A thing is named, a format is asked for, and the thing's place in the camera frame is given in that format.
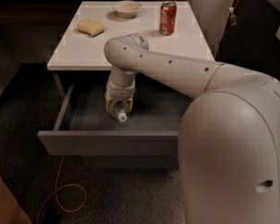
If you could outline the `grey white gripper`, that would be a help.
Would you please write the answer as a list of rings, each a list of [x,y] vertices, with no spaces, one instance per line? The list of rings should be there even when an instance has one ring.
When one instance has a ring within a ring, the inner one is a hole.
[[[110,113],[113,99],[125,100],[128,107],[128,111],[133,109],[133,95],[135,92],[135,82],[133,81],[129,85],[116,85],[111,79],[106,83],[105,91],[105,110]]]

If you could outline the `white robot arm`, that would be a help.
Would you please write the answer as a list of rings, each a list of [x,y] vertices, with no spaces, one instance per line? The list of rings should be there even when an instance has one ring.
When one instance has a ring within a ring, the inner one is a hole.
[[[140,73],[191,98],[178,131],[187,224],[280,224],[280,81],[227,63],[150,51],[139,34],[105,43],[108,92]]]

